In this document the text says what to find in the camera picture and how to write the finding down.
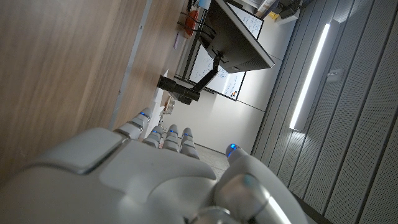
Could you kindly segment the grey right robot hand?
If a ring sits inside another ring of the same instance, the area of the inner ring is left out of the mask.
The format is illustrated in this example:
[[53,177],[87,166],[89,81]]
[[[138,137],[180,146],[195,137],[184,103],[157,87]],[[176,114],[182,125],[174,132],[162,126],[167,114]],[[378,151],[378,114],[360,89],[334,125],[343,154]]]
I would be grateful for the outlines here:
[[142,110],[114,131],[86,130],[1,187],[2,223],[306,223],[287,187],[236,144],[217,177],[190,129],[156,126]]

